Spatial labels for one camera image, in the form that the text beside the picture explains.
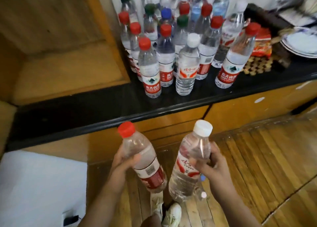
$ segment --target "shoe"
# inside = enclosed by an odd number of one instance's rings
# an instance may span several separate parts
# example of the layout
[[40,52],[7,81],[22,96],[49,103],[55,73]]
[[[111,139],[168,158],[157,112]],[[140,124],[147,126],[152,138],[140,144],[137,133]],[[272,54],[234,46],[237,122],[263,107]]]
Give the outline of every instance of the shoe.
[[151,193],[151,215],[157,214],[162,221],[163,218],[163,192],[153,194]]
[[163,220],[163,227],[177,227],[182,217],[182,208],[179,203],[173,203],[172,206],[166,211],[166,216]]

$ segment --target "black countertop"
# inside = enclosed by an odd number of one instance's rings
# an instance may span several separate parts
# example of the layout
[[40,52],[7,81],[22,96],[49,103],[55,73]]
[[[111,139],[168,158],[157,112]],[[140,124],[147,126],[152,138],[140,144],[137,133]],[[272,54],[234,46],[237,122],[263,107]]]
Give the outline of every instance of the black countertop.
[[293,56],[289,68],[274,62],[272,71],[256,76],[240,73],[228,89],[215,85],[219,69],[195,81],[188,96],[180,96],[174,84],[162,88],[156,99],[147,97],[135,75],[131,83],[51,99],[18,108],[6,151],[48,143],[204,105],[260,93],[317,79],[317,60]]

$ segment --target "green bottle cap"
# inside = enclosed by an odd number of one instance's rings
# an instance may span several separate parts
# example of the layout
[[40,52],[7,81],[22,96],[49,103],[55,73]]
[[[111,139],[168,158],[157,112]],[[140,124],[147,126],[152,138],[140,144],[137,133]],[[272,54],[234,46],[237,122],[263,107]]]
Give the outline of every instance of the green bottle cap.
[[154,15],[155,12],[155,4],[153,3],[148,3],[144,7],[145,14],[148,16]]
[[184,28],[188,25],[188,16],[187,15],[181,15],[177,18],[177,26]]

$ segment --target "foot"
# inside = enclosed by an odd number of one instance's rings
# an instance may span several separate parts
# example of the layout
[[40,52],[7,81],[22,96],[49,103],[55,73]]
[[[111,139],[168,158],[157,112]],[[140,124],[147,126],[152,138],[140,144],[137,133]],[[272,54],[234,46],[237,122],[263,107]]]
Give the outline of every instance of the foot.
[[163,220],[163,227],[177,227],[182,217],[182,208],[178,203],[173,203]]
[[162,221],[163,218],[163,192],[153,194],[151,193],[151,215],[157,214]]

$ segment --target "hand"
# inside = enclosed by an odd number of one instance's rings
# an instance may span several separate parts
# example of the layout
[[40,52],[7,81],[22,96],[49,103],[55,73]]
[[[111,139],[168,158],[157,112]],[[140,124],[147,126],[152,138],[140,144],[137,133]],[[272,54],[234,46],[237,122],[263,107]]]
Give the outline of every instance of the hand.
[[107,191],[121,194],[125,183],[126,171],[136,165],[140,159],[140,154],[136,154],[128,159],[125,159],[123,147],[121,145],[113,158],[108,181],[106,183]]
[[226,158],[220,153],[218,145],[215,142],[212,144],[214,147],[210,155],[211,166],[193,158],[190,158],[189,161],[195,169],[209,179],[212,195],[220,203],[237,193],[232,183]]

